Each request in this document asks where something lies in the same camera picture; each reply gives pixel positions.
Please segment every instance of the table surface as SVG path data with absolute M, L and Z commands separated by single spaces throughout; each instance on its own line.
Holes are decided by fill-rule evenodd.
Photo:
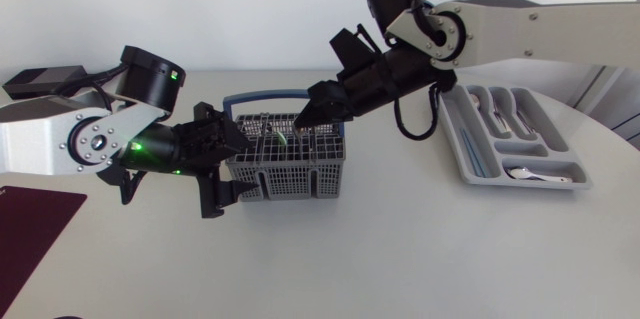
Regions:
M 333 77 L 190 73 L 167 123 L 192 120 L 200 101 L 221 110 L 227 95 Z M 430 120 L 426 97 L 403 100 L 415 132 Z M 638 317 L 640 153 L 536 98 L 582 160 L 590 190 L 465 184 L 442 128 L 405 139 L 390 106 L 346 125 L 339 199 L 238 203 L 205 220 L 190 177 L 149 174 L 125 207 L 94 175 L 1 175 L 1 185 L 88 195 L 6 318 Z

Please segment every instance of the gray cutlery tray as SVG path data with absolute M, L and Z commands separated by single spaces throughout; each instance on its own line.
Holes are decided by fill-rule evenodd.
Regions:
M 479 109 L 471 94 L 480 99 Z M 493 114 L 494 101 L 511 132 L 506 131 Z M 588 189 L 592 186 L 577 155 L 528 89 L 456 85 L 442 94 L 439 119 L 458 161 L 462 179 L 467 183 L 551 189 Z M 534 129 L 533 133 L 527 130 L 523 121 Z M 474 154 L 483 169 L 479 173 L 472 158 Z M 573 182 L 514 179 L 505 171 L 512 167 L 526 167 L 536 174 L 569 177 Z

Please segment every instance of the cable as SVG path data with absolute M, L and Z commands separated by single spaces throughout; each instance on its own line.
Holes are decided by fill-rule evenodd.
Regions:
M 113 69 L 109 69 L 107 71 L 103 71 L 101 73 L 86 75 L 80 79 L 76 79 L 70 82 L 64 82 L 58 85 L 55 89 L 51 91 L 53 95 L 64 95 L 72 89 L 84 88 L 87 86 L 92 86 L 92 83 L 96 85 L 104 85 L 118 74 L 124 72 L 129 68 L 127 64 L 120 64 Z
M 398 129 L 400 129 L 402 135 L 409 139 L 418 141 L 425 140 L 433 135 L 433 133 L 436 131 L 436 127 L 438 126 L 438 100 L 440 97 L 440 92 L 442 91 L 442 88 L 440 86 L 440 82 L 436 82 L 429 88 L 429 103 L 431 105 L 432 115 L 431 127 L 429 127 L 426 132 L 420 135 L 412 134 L 407 130 L 407 128 L 405 128 L 404 123 L 402 122 L 402 114 L 400 113 L 400 99 L 395 100 L 395 102 L 393 103 L 393 111 L 396 116 L 396 125 L 398 125 Z
M 102 101 L 104 102 L 104 108 L 107 109 L 108 111 L 112 112 L 113 109 L 111 108 L 111 100 L 109 99 L 109 96 L 104 91 L 104 89 L 102 89 L 102 87 L 99 86 L 96 83 L 91 83 L 91 86 L 98 92 L 98 94 L 100 94 L 100 97 L 102 98 Z

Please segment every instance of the cutlery basket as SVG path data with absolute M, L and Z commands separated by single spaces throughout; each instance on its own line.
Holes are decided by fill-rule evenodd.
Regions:
M 578 156 L 528 89 L 459 84 L 440 100 L 439 118 L 465 182 L 553 189 L 592 186 Z M 514 179 L 507 174 L 514 167 L 572 182 Z
M 256 100 L 308 99 L 306 90 L 266 90 L 224 98 L 224 111 Z M 235 122 L 252 148 L 227 159 L 231 177 L 259 187 L 240 196 L 242 201 L 263 199 L 337 198 L 345 160 L 344 124 L 321 125 L 298 137 L 292 130 L 295 113 L 239 115 Z

